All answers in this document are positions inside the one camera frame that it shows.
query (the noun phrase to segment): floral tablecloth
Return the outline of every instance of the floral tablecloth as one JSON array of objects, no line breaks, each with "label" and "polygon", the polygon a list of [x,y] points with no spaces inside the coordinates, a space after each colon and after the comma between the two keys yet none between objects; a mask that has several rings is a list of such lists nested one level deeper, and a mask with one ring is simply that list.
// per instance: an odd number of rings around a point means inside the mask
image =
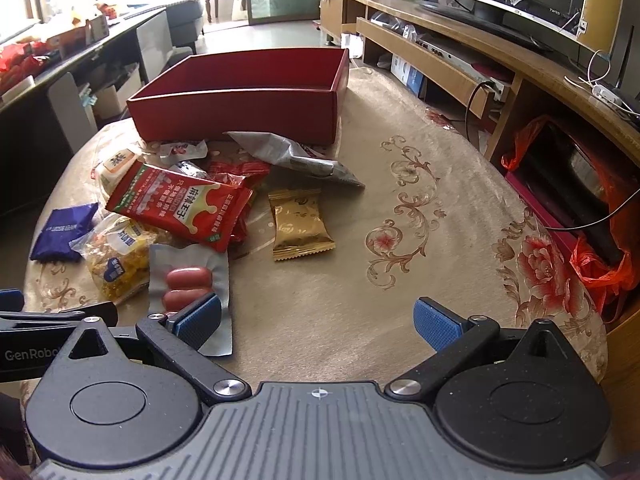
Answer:
[{"label": "floral tablecloth", "polygon": [[[505,327],[552,317],[596,378],[606,334],[593,303],[548,233],[503,177],[424,104],[369,68],[352,70],[340,135],[327,150],[366,184],[322,183],[321,213],[337,248],[274,262],[273,218],[262,190],[247,241],[230,253],[234,354],[222,364],[254,388],[262,380],[376,380],[381,384],[433,350],[415,333],[412,307],[430,296],[463,317]],[[100,152],[137,140],[131,120],[101,130],[73,159],[47,202],[92,202]],[[232,142],[210,152],[247,155]],[[274,168],[266,190],[317,187]],[[26,309],[99,300],[82,263],[28,263]],[[147,310],[146,292],[120,307],[120,323]],[[33,383],[26,384],[28,396]]]}]

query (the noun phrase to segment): blue gripper pad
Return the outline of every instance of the blue gripper pad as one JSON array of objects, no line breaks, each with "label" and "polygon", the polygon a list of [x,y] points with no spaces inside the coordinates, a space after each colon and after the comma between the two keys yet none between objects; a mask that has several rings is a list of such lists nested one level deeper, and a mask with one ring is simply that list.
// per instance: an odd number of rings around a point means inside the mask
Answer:
[{"label": "blue gripper pad", "polygon": [[20,312],[24,307],[24,296],[17,288],[0,290],[0,310]]},{"label": "blue gripper pad", "polygon": [[198,305],[191,309],[192,303],[187,307],[191,311],[174,323],[172,332],[178,339],[197,350],[220,326],[222,304],[220,298],[214,294],[206,296],[204,301],[197,300],[194,303]]},{"label": "blue gripper pad", "polygon": [[450,319],[423,300],[414,304],[414,326],[436,352],[453,343],[464,332],[461,322]]}]

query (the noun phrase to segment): metal screw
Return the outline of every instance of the metal screw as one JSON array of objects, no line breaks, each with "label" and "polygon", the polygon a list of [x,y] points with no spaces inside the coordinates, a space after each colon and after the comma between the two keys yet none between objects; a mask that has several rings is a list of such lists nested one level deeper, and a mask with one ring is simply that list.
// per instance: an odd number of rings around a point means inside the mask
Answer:
[{"label": "metal screw", "polygon": [[389,389],[396,395],[410,396],[420,393],[420,383],[413,379],[398,379],[389,385]]},{"label": "metal screw", "polygon": [[222,379],[213,385],[213,391],[224,397],[233,397],[244,392],[245,386],[237,379]]}]

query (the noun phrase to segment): red box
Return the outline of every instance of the red box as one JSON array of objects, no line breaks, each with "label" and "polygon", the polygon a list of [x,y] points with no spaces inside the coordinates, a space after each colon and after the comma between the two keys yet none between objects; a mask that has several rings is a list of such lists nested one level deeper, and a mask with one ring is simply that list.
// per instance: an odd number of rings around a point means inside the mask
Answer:
[{"label": "red box", "polygon": [[145,140],[220,140],[271,132],[329,145],[349,80],[340,48],[274,48],[201,54],[181,61],[129,100]]}]

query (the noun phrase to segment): grey sofa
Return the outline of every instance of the grey sofa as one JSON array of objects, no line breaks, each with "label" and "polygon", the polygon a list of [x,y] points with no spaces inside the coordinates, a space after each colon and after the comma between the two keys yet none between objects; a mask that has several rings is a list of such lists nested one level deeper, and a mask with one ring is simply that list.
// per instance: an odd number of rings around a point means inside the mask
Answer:
[{"label": "grey sofa", "polygon": [[204,25],[203,12],[200,0],[182,0],[166,4],[166,18],[174,46],[188,46],[196,54],[196,40]]}]

